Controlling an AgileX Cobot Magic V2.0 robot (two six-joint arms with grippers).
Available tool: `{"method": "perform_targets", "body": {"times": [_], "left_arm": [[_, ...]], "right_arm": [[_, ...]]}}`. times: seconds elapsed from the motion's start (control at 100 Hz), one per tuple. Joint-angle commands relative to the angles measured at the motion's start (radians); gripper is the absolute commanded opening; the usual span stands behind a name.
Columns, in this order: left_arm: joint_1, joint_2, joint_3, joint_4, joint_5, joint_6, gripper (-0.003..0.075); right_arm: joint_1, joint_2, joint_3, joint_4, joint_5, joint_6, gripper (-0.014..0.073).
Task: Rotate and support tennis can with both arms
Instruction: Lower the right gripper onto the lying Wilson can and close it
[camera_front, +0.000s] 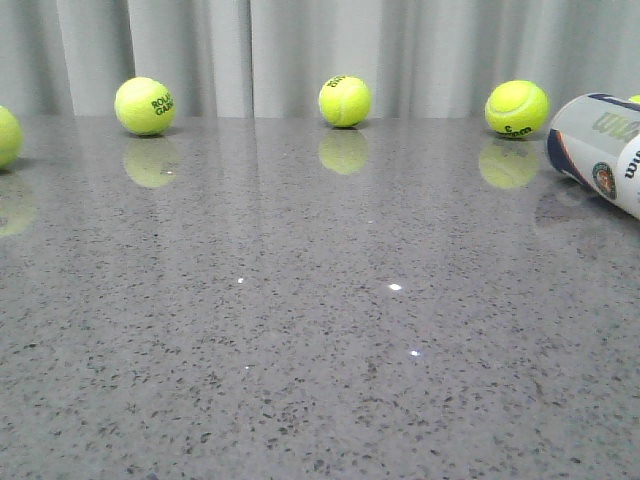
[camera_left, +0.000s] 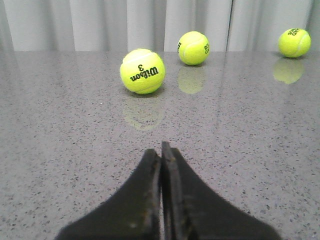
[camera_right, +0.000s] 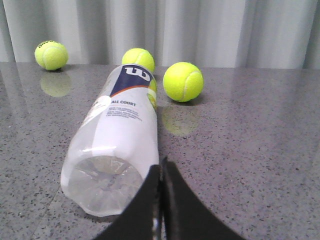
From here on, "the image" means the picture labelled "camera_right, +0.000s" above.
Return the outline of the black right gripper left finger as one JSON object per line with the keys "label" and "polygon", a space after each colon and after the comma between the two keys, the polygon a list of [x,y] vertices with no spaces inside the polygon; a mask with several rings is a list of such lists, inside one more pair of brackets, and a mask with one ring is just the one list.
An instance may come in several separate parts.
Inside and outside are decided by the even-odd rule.
{"label": "black right gripper left finger", "polygon": [[161,238],[160,166],[152,165],[125,210],[97,240],[159,240]]}

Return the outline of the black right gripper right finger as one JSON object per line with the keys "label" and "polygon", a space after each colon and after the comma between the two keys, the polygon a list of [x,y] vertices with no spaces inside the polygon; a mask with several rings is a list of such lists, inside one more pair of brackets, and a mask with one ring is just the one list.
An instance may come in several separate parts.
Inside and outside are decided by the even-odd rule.
{"label": "black right gripper right finger", "polygon": [[242,240],[219,220],[185,182],[177,165],[161,161],[161,204],[168,240]]}

